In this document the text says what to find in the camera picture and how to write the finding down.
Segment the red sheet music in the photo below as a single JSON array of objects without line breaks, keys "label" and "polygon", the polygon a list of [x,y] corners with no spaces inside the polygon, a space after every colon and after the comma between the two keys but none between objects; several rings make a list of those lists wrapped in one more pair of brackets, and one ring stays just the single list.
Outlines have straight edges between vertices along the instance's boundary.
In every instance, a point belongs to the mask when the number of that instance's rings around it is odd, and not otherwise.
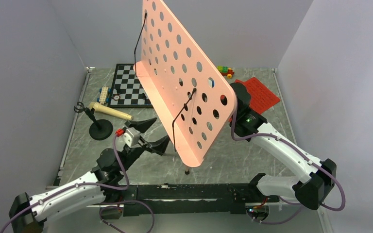
[{"label": "red sheet music", "polygon": [[251,77],[246,81],[235,80],[235,82],[245,86],[251,95],[250,107],[259,114],[280,102],[280,99],[256,77]]}]

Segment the black microphone stand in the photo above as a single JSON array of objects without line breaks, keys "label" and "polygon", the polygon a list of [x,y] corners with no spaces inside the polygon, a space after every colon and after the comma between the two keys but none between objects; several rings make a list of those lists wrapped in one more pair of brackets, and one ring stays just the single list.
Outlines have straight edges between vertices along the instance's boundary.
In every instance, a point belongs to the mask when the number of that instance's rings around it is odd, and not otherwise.
[{"label": "black microphone stand", "polygon": [[74,106],[74,112],[85,114],[92,120],[92,124],[89,127],[89,135],[92,139],[101,141],[107,139],[113,131],[113,125],[109,120],[99,119],[97,120],[94,116],[95,110],[93,108],[85,107],[82,102],[77,102]]}]

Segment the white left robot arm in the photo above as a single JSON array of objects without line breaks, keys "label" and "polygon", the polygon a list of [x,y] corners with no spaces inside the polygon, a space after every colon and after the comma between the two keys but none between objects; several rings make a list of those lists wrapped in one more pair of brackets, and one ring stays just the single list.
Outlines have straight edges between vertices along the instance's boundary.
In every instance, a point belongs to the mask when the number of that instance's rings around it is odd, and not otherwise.
[{"label": "white left robot arm", "polygon": [[42,194],[30,196],[22,193],[15,197],[9,210],[8,226],[15,233],[41,233],[46,222],[56,220],[81,208],[104,201],[113,204],[130,188],[127,170],[145,152],[163,155],[170,142],[168,135],[148,142],[142,134],[156,118],[143,121],[126,121],[116,130],[112,148],[105,149],[97,164],[81,177]]}]

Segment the gold microphone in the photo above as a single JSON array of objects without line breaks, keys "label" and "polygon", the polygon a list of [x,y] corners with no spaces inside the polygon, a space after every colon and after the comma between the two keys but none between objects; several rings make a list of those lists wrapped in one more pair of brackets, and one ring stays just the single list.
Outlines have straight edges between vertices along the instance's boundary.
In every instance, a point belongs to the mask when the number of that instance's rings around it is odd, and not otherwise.
[{"label": "gold microphone", "polygon": [[113,117],[118,117],[124,120],[133,120],[133,116],[124,112],[121,112],[119,110],[115,110],[113,108],[104,106],[98,102],[91,102],[89,104],[90,109],[94,109],[95,112],[100,112],[103,114],[107,114]]}]

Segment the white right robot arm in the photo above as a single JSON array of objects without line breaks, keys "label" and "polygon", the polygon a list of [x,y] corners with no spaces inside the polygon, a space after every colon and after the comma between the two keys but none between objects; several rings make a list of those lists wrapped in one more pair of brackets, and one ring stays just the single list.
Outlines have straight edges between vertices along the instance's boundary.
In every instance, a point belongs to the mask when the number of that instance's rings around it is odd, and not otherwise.
[{"label": "white right robot arm", "polygon": [[230,119],[231,137],[246,140],[266,150],[292,173],[292,177],[257,174],[251,181],[249,197],[262,201],[266,196],[295,198],[299,204],[317,210],[335,185],[337,165],[327,158],[309,154],[279,133],[261,114],[250,107],[250,93],[242,83],[232,83],[237,110]]}]

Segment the pink music stand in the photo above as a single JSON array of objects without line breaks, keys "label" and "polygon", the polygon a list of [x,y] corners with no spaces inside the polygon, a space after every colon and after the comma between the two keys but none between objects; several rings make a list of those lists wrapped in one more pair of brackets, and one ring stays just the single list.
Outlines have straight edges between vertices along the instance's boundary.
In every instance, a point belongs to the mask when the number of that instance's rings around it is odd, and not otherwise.
[{"label": "pink music stand", "polygon": [[142,2],[141,28],[136,75],[184,165],[198,167],[237,109],[236,94],[163,1]]}]

